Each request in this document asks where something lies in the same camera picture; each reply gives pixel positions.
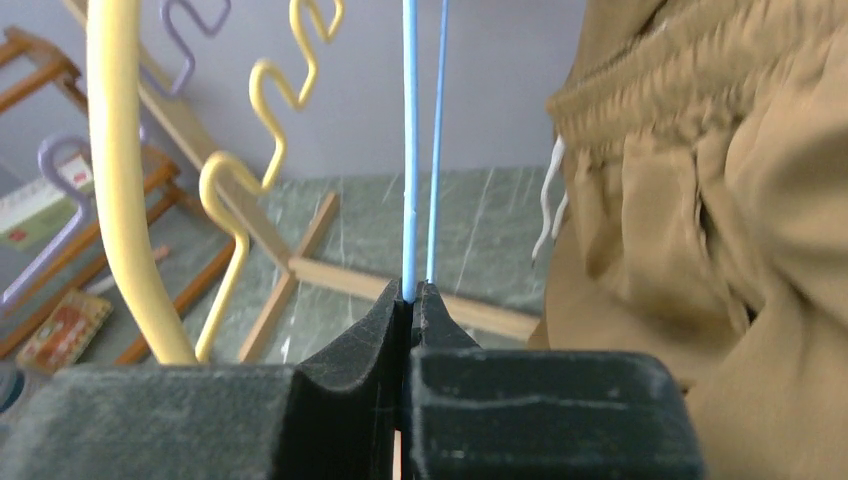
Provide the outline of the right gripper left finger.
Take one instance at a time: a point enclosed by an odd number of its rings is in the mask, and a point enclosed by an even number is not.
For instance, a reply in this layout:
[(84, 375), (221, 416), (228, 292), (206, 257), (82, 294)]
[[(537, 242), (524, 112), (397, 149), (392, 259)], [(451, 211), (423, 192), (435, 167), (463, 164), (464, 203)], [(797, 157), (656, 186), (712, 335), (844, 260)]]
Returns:
[(388, 479), (399, 287), (297, 365), (81, 366), (25, 406), (5, 479)]

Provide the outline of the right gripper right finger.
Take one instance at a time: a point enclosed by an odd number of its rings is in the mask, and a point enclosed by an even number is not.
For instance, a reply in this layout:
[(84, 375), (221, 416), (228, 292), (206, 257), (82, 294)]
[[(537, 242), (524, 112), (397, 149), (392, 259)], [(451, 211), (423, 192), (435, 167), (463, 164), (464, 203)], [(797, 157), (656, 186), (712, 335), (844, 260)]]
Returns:
[(626, 351), (480, 347), (421, 284), (405, 379), (409, 479), (701, 479), (679, 386)]

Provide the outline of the blue wire hanger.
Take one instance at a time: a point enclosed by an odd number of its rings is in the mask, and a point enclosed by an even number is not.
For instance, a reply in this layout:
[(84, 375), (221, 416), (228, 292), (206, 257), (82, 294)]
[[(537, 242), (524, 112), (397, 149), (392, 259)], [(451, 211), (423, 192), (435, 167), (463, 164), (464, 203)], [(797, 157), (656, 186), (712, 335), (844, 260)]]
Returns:
[[(433, 141), (427, 227), (425, 276), (433, 284), (437, 277), (437, 239), (439, 219), (439, 181), (441, 167), (442, 126), (444, 108), (445, 66), (448, 43), (450, 2), (441, 2), (438, 69), (435, 93)], [(417, 227), (419, 187), (419, 119), (418, 119), (418, 3), (402, 2), (402, 58), (404, 99), (404, 190), (402, 220), (401, 294), (405, 304), (413, 305), (417, 278)]]

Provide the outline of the brown hanging shorts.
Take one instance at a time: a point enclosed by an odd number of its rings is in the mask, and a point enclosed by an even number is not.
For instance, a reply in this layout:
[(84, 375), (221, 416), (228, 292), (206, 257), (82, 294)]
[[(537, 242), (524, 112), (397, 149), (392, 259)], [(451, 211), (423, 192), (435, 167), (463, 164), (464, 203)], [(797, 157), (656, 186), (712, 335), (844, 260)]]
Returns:
[(532, 349), (685, 393), (711, 479), (847, 475), (847, 5), (591, 1), (548, 100)]

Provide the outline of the purple hanger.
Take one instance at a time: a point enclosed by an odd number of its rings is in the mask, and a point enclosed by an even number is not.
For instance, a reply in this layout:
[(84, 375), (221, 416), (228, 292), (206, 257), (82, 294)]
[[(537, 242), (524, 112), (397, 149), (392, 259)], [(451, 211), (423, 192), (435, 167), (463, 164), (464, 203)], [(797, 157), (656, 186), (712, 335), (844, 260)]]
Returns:
[[(169, 99), (176, 99), (182, 94), (196, 66), (194, 52), (174, 25), (172, 10), (175, 7), (184, 9), (204, 36), (213, 38), (223, 28), (231, 11), (231, 3), (226, 1), (221, 13), (212, 22), (204, 21), (189, 1), (160, 3), (160, 21), (172, 42), (183, 54), (183, 65), (176, 79), (169, 84), (156, 80), (148, 67), (143, 67), (141, 74), (157, 93)], [(49, 83), (72, 87), (71, 97), (81, 102), (83, 111), (88, 109), (87, 97), (75, 88), (81, 73), (58, 47), (17, 27), (6, 28), (4, 35), (6, 42), (1, 45), (1, 65), (6, 66), (21, 56), (27, 56), (37, 69), (1, 93), (2, 112), (6, 112)], [(77, 210), (41, 253), (2, 293), (2, 315), (6, 315), (23, 300), (23, 296), (35, 286), (47, 268), (54, 265), (59, 254), (93, 218), (94, 207), (90, 199), (93, 191), (93, 170), (88, 156), (88, 141), (78, 135), (54, 135), (42, 141), (37, 154), (41, 178), (47, 179), (72, 198), (77, 204)]]

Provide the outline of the yellow hanger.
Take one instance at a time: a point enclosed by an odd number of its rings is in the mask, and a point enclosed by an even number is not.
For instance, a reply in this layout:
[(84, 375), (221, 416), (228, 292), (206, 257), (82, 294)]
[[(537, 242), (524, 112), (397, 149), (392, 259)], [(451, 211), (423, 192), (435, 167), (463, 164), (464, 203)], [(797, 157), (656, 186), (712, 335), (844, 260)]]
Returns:
[(202, 206), (232, 237), (234, 251), (196, 342), (189, 340), (166, 293), (143, 217), (139, 15), (136, 1), (91, 1), (87, 5), (89, 134), (96, 205), (108, 264), (150, 351), (163, 364), (194, 364), (211, 356), (251, 240), (246, 225), (221, 202), (218, 190), (229, 180), (254, 197), (268, 193), (287, 154), (286, 134), (265, 98), (262, 83), (272, 81), (292, 109), (304, 109), (319, 73), (313, 41), (327, 44), (335, 39), (345, 5), (336, 2), (333, 14), (325, 16), (314, 1), (290, 3), (292, 34), (307, 65), (302, 85), (292, 85), (268, 60), (258, 61), (251, 71), (249, 95), (253, 110), (275, 142), (265, 173), (254, 176), (239, 158), (224, 151), (212, 152), (202, 166)]

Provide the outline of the wooden clothes rack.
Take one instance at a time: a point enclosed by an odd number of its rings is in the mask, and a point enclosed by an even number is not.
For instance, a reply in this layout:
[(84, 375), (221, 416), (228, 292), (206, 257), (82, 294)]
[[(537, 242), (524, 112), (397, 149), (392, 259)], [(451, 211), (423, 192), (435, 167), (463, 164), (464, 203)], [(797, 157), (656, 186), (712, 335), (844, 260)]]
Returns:
[[(91, 1), (70, 1), (67, 9), (76, 17), (87, 31), (87, 5)], [(142, 78), (141, 69), (148, 67), (156, 80), (165, 79), (165, 73), (142, 45), (140, 39), (140, 83), (139, 111), (148, 109), (173, 141), (194, 163), (200, 173), (203, 164), (214, 151), (221, 151), (202, 126), (194, 112), (182, 100), (171, 100), (157, 93)], [(245, 340), (239, 358), (243, 362), (252, 362), (263, 352), (276, 319), (285, 308), (296, 286), (302, 282), (323, 288), (350, 294), (367, 300), (378, 297), (384, 287), (384, 280), (370, 274), (349, 270), (314, 260), (311, 252), (321, 243), (338, 211), (340, 200), (337, 194), (328, 194), (309, 225), (301, 242), (299, 251), (292, 251), (260, 209), (258, 197), (254, 197), (232, 181), (225, 181), (218, 190), (220, 200), (249, 230), (250, 246), (258, 244), (270, 259), (282, 270), (283, 275), (269, 296), (265, 306)], [(149, 346), (142, 336), (126, 355), (126, 361), (133, 361)]]

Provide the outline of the orange snack packet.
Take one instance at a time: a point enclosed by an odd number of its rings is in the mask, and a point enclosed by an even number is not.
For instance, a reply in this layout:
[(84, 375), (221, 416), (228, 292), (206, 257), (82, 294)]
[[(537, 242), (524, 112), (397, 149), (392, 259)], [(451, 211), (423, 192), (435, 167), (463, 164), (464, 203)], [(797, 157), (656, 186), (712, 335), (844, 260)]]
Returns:
[(18, 352), (16, 363), (47, 374), (74, 365), (112, 312), (106, 299), (69, 291)]

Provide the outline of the white green box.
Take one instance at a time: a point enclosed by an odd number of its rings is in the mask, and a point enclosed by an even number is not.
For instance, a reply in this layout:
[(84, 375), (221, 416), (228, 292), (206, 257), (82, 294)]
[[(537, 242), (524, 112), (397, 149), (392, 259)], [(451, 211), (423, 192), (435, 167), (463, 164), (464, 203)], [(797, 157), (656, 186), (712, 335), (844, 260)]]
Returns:
[(45, 178), (1, 198), (1, 245), (25, 251), (52, 239), (77, 210), (76, 202)]

